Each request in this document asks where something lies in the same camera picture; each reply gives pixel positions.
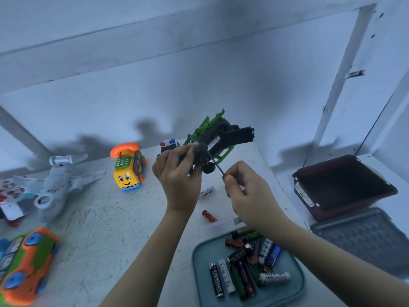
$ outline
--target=orange telephone handset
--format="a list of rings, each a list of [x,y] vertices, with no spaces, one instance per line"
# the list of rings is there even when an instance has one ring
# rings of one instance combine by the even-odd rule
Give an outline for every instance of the orange telephone handset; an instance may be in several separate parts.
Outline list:
[[[141,147],[139,144],[134,143],[134,142],[129,142],[129,143],[123,143],[120,145],[117,145],[111,150],[110,156],[112,158],[117,158],[121,155],[121,152],[123,151],[133,151],[136,152],[139,150]]]

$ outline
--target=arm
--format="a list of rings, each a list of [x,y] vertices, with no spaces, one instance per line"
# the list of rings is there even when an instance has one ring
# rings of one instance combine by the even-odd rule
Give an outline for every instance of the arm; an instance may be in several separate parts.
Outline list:
[[[294,224],[266,181],[246,163],[233,165],[224,183],[243,221],[289,250],[345,304],[409,306],[409,285]]]
[[[178,166],[179,155],[187,151]],[[193,158],[189,144],[166,151],[156,159],[152,170],[168,200],[165,216],[100,307],[157,305],[177,244],[200,194],[202,168],[196,166],[192,175],[187,176]]]

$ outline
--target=pile of batteries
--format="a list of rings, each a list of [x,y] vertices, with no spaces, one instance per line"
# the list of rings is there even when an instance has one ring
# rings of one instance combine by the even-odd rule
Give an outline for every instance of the pile of batteries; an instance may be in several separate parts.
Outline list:
[[[275,272],[274,264],[280,255],[281,249],[271,240],[245,226],[233,232],[232,239],[226,238],[225,245],[236,248],[231,255],[219,260],[219,269],[216,263],[211,263],[210,274],[217,298],[224,296],[221,272],[228,294],[237,291],[241,300],[246,300],[256,294],[252,278],[258,287],[266,284],[283,284],[290,281],[287,272]]]

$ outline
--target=forearm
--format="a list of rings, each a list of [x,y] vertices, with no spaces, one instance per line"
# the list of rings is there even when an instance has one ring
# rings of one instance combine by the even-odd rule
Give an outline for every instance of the forearm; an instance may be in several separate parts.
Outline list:
[[[166,212],[135,261],[100,307],[156,306],[188,217]]]
[[[409,285],[291,223],[279,244],[349,306],[409,305]]]

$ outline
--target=green keypad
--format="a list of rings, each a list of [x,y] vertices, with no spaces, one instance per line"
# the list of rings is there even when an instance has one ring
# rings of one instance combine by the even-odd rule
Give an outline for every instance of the green keypad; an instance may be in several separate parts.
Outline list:
[[[130,156],[118,157],[117,163],[115,164],[115,169],[128,168],[130,165],[130,159]]]

